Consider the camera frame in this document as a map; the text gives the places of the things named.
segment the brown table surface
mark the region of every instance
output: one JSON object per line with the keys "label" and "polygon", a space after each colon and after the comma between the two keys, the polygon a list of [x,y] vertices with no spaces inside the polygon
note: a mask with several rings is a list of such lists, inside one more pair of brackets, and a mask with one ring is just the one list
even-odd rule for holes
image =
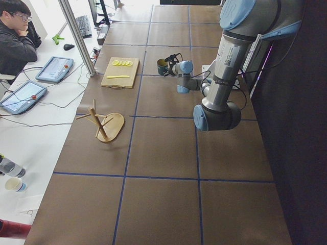
{"label": "brown table surface", "polygon": [[[73,122],[25,242],[30,244],[291,244],[248,97],[240,124],[201,132],[199,91],[177,93],[156,61],[182,53],[193,74],[215,58],[219,6],[123,6],[109,30],[77,115],[118,112],[110,144]],[[134,87],[101,87],[111,57],[139,58]],[[244,96],[233,91],[239,107]]]}

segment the white cup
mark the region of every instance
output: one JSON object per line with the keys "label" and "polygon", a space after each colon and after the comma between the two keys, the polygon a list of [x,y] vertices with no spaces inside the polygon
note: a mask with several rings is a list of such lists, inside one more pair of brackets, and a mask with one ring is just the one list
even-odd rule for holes
{"label": "white cup", "polygon": [[26,190],[27,186],[22,181],[22,179],[13,177],[13,178],[10,178],[9,180],[7,180],[7,182],[5,183],[5,188],[7,190],[22,192],[22,191]]}

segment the eyeglasses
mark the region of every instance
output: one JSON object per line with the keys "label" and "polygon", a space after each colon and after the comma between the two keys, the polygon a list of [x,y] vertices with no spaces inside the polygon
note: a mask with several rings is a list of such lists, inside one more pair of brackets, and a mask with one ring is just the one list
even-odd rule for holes
{"label": "eyeglasses", "polygon": [[16,14],[16,13],[13,13],[13,12],[10,12],[10,13],[20,16],[21,19],[23,20],[23,22],[30,22],[32,20],[31,16],[20,15],[20,14]]}

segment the red object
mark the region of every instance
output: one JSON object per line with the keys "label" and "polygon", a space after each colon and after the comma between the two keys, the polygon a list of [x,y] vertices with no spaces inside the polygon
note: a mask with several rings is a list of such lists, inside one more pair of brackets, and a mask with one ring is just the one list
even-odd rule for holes
{"label": "red object", "polygon": [[26,239],[31,225],[0,219],[0,237]]}

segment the water bottle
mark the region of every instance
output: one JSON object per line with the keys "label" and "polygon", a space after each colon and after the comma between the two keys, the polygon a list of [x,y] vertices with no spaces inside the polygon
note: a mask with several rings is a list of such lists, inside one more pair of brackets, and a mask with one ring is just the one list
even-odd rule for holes
{"label": "water bottle", "polygon": [[26,172],[24,168],[10,161],[2,154],[0,154],[0,171],[11,177],[18,177],[18,178],[24,176]]}

